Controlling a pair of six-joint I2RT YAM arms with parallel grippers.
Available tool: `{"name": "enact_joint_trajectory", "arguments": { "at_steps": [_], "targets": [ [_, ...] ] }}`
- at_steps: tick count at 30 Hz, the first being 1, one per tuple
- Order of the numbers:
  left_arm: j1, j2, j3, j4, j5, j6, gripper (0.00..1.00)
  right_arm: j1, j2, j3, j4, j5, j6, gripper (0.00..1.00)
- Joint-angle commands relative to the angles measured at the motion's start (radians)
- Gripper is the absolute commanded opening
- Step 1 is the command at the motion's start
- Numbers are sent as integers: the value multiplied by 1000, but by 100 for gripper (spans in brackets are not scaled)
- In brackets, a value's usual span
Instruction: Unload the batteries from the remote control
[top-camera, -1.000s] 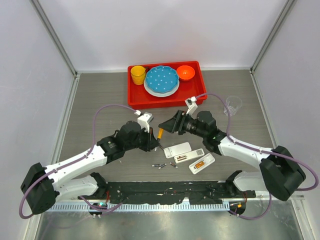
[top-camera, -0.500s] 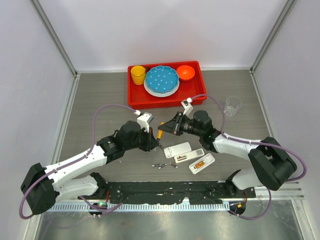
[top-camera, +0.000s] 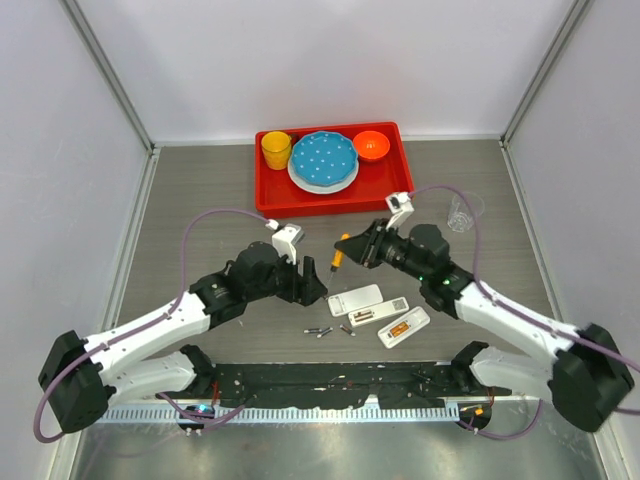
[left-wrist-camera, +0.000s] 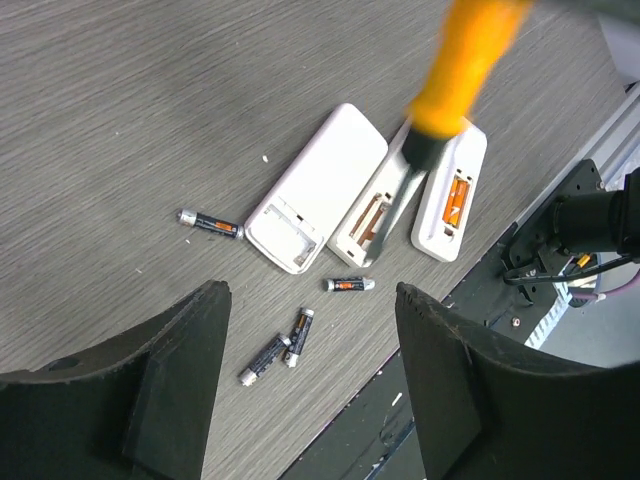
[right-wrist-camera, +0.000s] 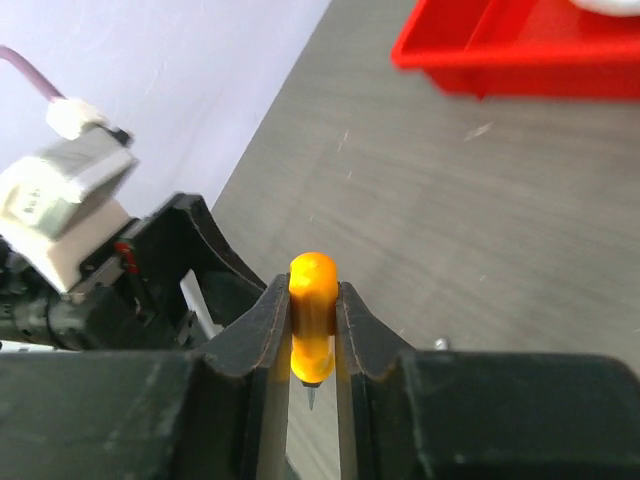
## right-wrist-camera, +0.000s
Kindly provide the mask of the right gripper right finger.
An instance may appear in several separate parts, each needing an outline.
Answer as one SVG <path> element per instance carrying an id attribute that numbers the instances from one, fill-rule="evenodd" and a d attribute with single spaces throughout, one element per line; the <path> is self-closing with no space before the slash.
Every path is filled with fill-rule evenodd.
<path id="1" fill-rule="evenodd" d="M 635 479 L 639 381 L 606 356 L 418 350 L 336 304 L 345 479 Z"/>

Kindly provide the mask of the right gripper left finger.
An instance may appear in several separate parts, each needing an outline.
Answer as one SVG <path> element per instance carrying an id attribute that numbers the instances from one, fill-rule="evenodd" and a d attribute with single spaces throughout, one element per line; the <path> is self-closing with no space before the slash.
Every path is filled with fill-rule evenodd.
<path id="1" fill-rule="evenodd" d="M 281 479 L 288 279 L 197 350 L 5 353 L 5 479 Z"/>

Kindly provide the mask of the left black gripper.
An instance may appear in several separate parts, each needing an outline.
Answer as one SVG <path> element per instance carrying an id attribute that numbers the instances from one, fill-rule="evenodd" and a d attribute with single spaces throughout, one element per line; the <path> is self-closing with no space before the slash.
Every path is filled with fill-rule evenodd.
<path id="1" fill-rule="evenodd" d="M 196 194 L 175 194 L 101 246 L 67 294 L 3 240 L 1 342 L 57 350 L 195 348 L 206 340 L 181 286 L 190 270 L 221 331 L 266 289 Z"/>

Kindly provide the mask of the yellow handle screwdriver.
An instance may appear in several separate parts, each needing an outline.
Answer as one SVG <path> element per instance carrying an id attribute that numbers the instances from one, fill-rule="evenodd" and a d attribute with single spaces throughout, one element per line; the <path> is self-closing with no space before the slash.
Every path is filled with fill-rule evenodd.
<path id="1" fill-rule="evenodd" d="M 289 271 L 291 370 L 314 407 L 316 391 L 335 368 L 338 279 L 336 263 L 320 252 L 292 260 Z"/>

